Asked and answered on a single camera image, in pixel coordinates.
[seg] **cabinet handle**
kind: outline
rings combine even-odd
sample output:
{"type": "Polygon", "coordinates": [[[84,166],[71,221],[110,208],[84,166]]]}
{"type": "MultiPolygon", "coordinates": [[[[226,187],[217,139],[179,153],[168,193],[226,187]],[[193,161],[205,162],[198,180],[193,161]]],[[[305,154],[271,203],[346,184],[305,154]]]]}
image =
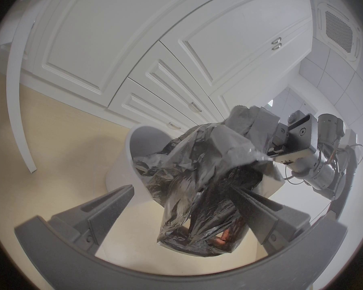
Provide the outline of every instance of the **cabinet handle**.
{"type": "Polygon", "coordinates": [[[281,42],[281,37],[279,37],[279,38],[275,39],[275,40],[272,42],[272,44],[274,45],[274,44],[277,44],[278,42],[281,42]]]}
{"type": "Polygon", "coordinates": [[[168,123],[172,128],[176,129],[176,130],[180,130],[181,128],[178,126],[175,126],[173,123],[168,123]]]}
{"type": "Polygon", "coordinates": [[[198,111],[198,112],[202,112],[202,110],[194,103],[194,102],[191,102],[192,106],[198,111]]]}
{"type": "Polygon", "coordinates": [[[278,50],[280,47],[282,46],[282,43],[280,43],[279,45],[276,45],[272,48],[272,50],[278,50]]]}

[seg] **white table leg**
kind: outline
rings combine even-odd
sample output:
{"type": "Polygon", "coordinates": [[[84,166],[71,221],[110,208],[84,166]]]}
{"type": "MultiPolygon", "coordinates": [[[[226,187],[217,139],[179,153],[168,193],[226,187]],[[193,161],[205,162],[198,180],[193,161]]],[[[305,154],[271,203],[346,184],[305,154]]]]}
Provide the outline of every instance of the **white table leg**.
{"type": "Polygon", "coordinates": [[[7,107],[12,132],[14,133],[16,144],[20,150],[24,162],[31,173],[36,170],[36,167],[31,157],[31,153],[24,135],[22,118],[20,115],[19,82],[23,53],[27,39],[36,17],[38,16],[40,9],[43,7],[45,2],[46,0],[31,0],[30,4],[26,8],[14,34],[7,66],[7,107]]]}

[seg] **trash can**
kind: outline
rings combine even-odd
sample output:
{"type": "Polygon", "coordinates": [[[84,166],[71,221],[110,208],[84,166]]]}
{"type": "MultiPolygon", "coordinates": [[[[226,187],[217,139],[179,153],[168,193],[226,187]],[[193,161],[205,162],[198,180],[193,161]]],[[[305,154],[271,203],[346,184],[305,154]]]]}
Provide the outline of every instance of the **trash can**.
{"type": "Polygon", "coordinates": [[[152,196],[141,182],[132,158],[159,152],[171,139],[167,133],[152,126],[138,124],[131,128],[122,151],[106,174],[107,190],[110,192],[131,184],[134,186],[135,195],[128,206],[152,201],[152,196]]]}

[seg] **crumpled plastic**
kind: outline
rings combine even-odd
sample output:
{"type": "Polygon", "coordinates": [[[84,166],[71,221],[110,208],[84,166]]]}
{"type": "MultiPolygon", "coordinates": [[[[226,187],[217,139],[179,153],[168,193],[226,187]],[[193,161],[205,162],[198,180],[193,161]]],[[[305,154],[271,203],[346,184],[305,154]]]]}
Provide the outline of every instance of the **crumpled plastic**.
{"type": "Polygon", "coordinates": [[[203,257],[237,248],[248,226],[227,191],[253,190],[263,175],[283,180],[266,155],[279,121],[264,108],[236,106],[224,122],[191,128],[161,152],[133,159],[164,207],[158,243],[203,257]]]}

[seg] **beige floor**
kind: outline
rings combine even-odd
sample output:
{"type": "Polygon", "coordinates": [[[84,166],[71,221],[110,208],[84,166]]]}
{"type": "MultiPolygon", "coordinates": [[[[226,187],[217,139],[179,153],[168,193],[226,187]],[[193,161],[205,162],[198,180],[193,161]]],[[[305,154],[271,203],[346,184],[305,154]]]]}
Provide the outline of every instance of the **beige floor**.
{"type": "MultiPolygon", "coordinates": [[[[128,129],[92,116],[20,85],[25,136],[38,168],[30,174],[17,149],[0,74],[0,242],[40,289],[51,289],[21,249],[14,227],[106,193],[105,175],[128,129]]],[[[236,268],[263,257],[249,231],[233,254],[198,258],[155,243],[162,208],[155,202],[126,209],[97,256],[132,269],[160,274],[205,274],[236,268]]]]}

